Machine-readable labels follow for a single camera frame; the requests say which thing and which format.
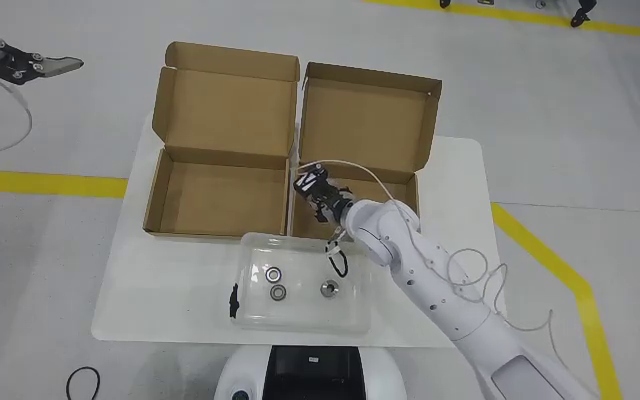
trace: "gray floor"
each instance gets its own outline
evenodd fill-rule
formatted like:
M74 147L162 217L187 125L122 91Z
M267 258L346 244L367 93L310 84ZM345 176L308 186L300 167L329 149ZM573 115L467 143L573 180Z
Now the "gray floor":
M558 4L560 11L545 12L576 6ZM619 1L599 5L594 18L640 25L638 11L636 3ZM492 201L590 281L625 397L640 397L637 37L355 0L9 0L0 27L9 43L87 62L75 74L24 87L35 128L0 154L0 170L128 176L172 40L296 54L303 65L314 60L442 79L437 134L478 140ZM3 96L2 135L24 124ZM66 377L86 364L103 374L100 399L211 397L233 346L91 337L119 208L119 200L0 193L3 399L64 398ZM510 315L536 324L553 307L559 351L595 387L571 294L497 233L501 258L511 265ZM550 351L544 333L527 340ZM411 398L480 398L454 350L392 353ZM441 370L458 374L442 379ZM83 378L74 398L89 397L91 378Z

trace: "cardboard box lid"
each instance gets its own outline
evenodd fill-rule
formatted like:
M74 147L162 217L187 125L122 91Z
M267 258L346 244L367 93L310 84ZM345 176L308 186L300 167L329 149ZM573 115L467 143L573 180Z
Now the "cardboard box lid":
M174 42L165 55L153 130L175 148L287 157L298 58Z
M300 158L352 161L382 180L406 183L429 158L441 90L435 79L309 63ZM351 167L331 168L370 179Z

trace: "black panel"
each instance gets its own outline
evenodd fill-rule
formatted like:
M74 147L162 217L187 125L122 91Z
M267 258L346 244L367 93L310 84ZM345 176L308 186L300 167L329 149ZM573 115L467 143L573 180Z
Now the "black panel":
M365 400L357 347L273 346L263 400Z

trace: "metal bearing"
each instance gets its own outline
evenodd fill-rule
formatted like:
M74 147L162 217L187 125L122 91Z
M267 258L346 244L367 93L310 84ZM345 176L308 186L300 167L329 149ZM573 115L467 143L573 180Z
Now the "metal bearing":
M269 294L275 301L284 300L284 298L287 297L287 289L282 285L273 285Z
M322 286L320 286L320 293L328 299L335 297L339 291L340 285L338 285L338 282L333 279L322 282Z
M282 271L278 267L271 267L264 274L270 283L278 283L282 279Z

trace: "white robotic arm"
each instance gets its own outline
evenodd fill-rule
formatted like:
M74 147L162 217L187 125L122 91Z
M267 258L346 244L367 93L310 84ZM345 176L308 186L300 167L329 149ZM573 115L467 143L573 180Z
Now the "white robotic arm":
M296 191L328 220L339 223L411 301L460 350L487 399L590 399L561 364L529 349L482 300L469 277L437 243L419 233L405 204L353 202L328 181L319 164L295 182Z

